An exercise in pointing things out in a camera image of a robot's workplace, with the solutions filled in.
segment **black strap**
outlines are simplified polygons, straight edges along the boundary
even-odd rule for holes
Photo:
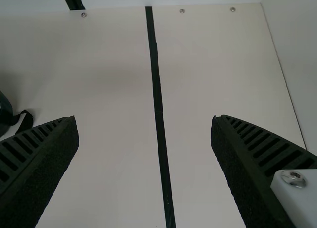
[[[31,129],[33,127],[33,116],[27,111],[27,110],[23,110],[22,112],[20,112],[20,114],[18,115],[12,115],[11,113],[2,110],[1,115],[0,115],[0,124],[6,124],[9,126],[13,126],[16,125],[22,114],[26,114],[18,131],[16,132],[16,134]]]

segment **screw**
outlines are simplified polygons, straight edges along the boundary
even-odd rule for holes
[[[284,170],[281,173],[281,177],[284,182],[293,187],[303,188],[307,185],[304,176],[293,170]]]

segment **metal bolt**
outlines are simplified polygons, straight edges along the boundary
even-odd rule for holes
[[[294,171],[294,170],[284,170],[281,173],[281,177],[284,182],[287,184],[297,187],[297,188],[303,188],[306,187],[306,179],[304,176],[302,176],[300,173]]]

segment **black bag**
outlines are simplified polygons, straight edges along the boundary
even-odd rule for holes
[[[19,122],[21,114],[23,113],[26,113],[26,115],[16,134],[32,128],[33,117],[27,110],[23,110],[19,115],[14,116],[11,103],[0,91],[0,137],[9,130],[10,126]]]

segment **ribbed rubber pad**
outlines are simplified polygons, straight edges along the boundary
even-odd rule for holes
[[[270,188],[282,169],[315,169],[317,157],[251,123],[214,117],[211,145],[247,228],[293,228]]]
[[[0,142],[0,227],[36,225],[78,146],[74,117]]]

